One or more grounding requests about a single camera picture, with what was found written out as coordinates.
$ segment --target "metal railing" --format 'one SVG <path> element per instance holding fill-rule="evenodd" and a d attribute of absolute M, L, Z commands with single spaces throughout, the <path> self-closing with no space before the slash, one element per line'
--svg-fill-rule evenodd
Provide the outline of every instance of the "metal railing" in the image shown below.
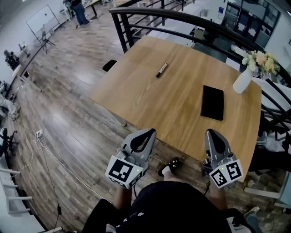
<path fill-rule="evenodd" d="M 158 25 L 162 23 L 162 25 L 166 24 L 166 19 L 172 19 L 172 20 L 177 20 L 181 22 L 185 22 L 188 24 L 192 24 L 193 26 L 198 26 L 201 28 L 204 28 L 205 31 L 208 31 L 214 35 L 219 35 L 223 36 L 224 38 L 231 40 L 232 42 L 235 42 L 235 44 L 239 47 L 243 47 L 248 51 L 262 51 L 265 52 L 263 48 L 261 48 L 259 45 L 247 40 L 245 37 L 241 36 L 240 34 L 222 26 L 217 23 L 211 22 L 209 20 L 200 18 L 198 16 L 190 15 L 190 14 L 185 14 L 183 12 L 178 12 L 174 11 L 171 9 L 166 10 L 165 7 L 176 2 L 177 0 L 172 0 L 168 4 L 165 5 L 164 0 L 157 0 L 151 4 L 149 4 L 147 7 L 129 7 L 132 6 L 133 4 L 139 2 L 141 0 L 131 0 L 128 1 L 116 8 L 110 9 L 109 12 L 112 15 L 118 37 L 121 42 L 121 46 L 123 49 L 123 52 L 126 53 L 130 47 L 132 47 L 135 43 L 136 40 L 140 39 L 142 36 L 140 36 L 140 32 L 142 30 L 148 30 L 145 35 L 147 35 L 149 32 L 152 30 L 155 31 L 160 31 L 172 35 L 176 35 L 179 37 L 183 37 L 186 39 L 189 39 L 195 43 L 200 43 L 202 45 L 205 45 L 209 48 L 212 48 L 227 57 L 231 58 L 232 60 L 238 62 L 241 64 L 243 57 L 224 50 L 223 48 L 220 48 L 216 45 L 214 45 L 212 42 L 209 42 L 207 40 L 203 40 L 200 38 L 193 37 L 191 35 L 183 34 L 177 31 L 172 31 L 168 30 L 165 28 L 160 28 Z M 161 2 L 161 7 L 160 8 L 149 8 L 150 6 L 153 6 L 154 4 L 157 4 Z M 182 0 L 179 5 L 181 5 L 181 10 L 184 10 L 184 5 L 189 4 L 189 2 Z M 134 23 L 129 23 L 129 18 L 131 18 L 134 15 L 141 15 L 139 20 L 137 20 Z M 143 20 L 145 20 L 147 17 L 153 16 L 155 17 L 153 20 L 150 22 L 146 22 L 145 25 L 140 25 Z M 150 26 L 153 22 L 156 20 L 161 19 L 160 22 L 155 24 L 154 26 Z M 291 77 L 289 73 L 279 64 L 280 66 L 280 71 L 278 74 L 286 81 L 287 86 L 291 87 Z M 270 80 L 267 80 L 267 82 L 273 87 L 274 91 L 278 92 L 291 106 L 291 101 L 290 99 Z M 285 111 L 275 100 L 272 99 L 267 93 L 262 91 L 262 94 L 269 99 L 278 109 L 278 110 L 273 110 L 269 109 L 266 106 L 262 105 L 263 111 L 265 111 L 269 117 L 273 118 L 272 123 L 274 125 L 280 123 L 285 131 L 289 130 L 288 127 L 286 126 L 286 122 L 291 123 L 291 109 L 288 111 Z"/>

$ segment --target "white vase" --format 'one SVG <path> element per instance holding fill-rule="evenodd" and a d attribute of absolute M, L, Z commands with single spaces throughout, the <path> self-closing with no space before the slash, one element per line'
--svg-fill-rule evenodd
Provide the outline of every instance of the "white vase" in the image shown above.
<path fill-rule="evenodd" d="M 253 73 L 249 68 L 246 68 L 232 85 L 235 92 L 241 94 L 249 86 L 252 77 Z"/>

